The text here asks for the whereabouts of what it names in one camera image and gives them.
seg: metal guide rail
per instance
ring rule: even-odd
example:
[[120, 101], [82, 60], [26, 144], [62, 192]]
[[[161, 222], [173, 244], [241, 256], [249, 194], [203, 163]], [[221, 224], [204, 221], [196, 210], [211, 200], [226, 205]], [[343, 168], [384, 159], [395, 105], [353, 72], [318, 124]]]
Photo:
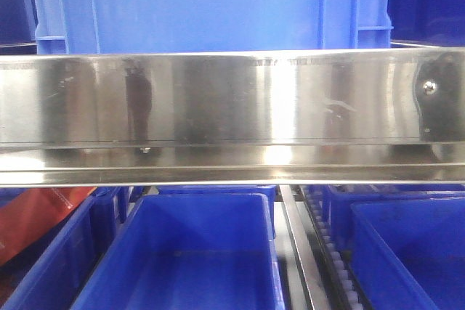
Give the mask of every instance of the metal guide rail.
[[[281, 185], [280, 197], [287, 230], [282, 231], [280, 211], [275, 210], [275, 244], [286, 308], [371, 310], [339, 253], [328, 249], [331, 244], [323, 236], [318, 216], [303, 200], [303, 187]], [[287, 255], [286, 243], [291, 245]]]
[[0, 185], [462, 181], [464, 58], [0, 57]]

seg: stainless steel rail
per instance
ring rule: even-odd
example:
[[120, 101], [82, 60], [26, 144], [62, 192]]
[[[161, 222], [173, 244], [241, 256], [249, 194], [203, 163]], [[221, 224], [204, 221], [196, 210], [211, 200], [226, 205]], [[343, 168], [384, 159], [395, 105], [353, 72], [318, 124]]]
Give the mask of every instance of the stainless steel rail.
[[291, 187], [281, 185], [280, 192], [308, 304], [315, 310], [331, 310], [315, 257], [312, 254], [304, 226], [297, 211]]
[[0, 185], [463, 181], [464, 58], [0, 57]]

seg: orange packaging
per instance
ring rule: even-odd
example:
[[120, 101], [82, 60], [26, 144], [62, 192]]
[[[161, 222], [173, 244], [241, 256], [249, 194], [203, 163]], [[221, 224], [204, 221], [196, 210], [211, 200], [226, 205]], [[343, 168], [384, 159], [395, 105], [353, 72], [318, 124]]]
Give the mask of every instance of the orange packaging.
[[0, 208], [0, 266], [60, 223], [95, 189], [27, 189]]

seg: bolt head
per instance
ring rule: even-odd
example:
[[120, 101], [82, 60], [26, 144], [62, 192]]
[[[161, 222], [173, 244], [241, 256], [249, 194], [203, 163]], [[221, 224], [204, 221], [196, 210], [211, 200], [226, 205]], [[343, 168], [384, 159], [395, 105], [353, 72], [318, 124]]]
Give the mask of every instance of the bolt head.
[[437, 84], [434, 81], [425, 81], [423, 91], [428, 95], [434, 94], [437, 91]]

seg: blue plastic bin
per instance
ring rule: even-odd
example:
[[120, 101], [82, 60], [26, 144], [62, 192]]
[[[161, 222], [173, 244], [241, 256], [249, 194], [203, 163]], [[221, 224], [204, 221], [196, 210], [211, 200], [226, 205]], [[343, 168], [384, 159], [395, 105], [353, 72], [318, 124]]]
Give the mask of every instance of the blue plastic bin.
[[267, 198], [142, 198], [74, 303], [79, 309], [284, 309]]
[[271, 225], [275, 234], [275, 185], [163, 185], [157, 187], [160, 195], [173, 194], [263, 194], [268, 198]]
[[0, 188], [0, 207], [5, 206], [24, 190], [23, 188]]
[[[462, 191], [400, 191], [400, 189], [461, 189]], [[412, 200], [431, 197], [465, 196], [462, 186], [454, 184], [402, 184], [392, 186], [392, 191], [385, 191], [374, 185], [327, 186], [329, 233], [337, 250], [351, 250], [354, 237], [354, 225], [350, 205], [353, 203], [375, 202], [385, 200]]]
[[0, 46], [30, 43], [35, 29], [33, 0], [0, 0]]
[[387, 0], [36, 0], [40, 54], [388, 47]]
[[440, 46], [465, 45], [465, 0], [389, 0], [392, 37]]
[[67, 310], [115, 237], [120, 188], [102, 187], [40, 240], [0, 268], [15, 290], [1, 310]]
[[465, 199], [352, 210], [352, 270], [376, 310], [465, 309]]

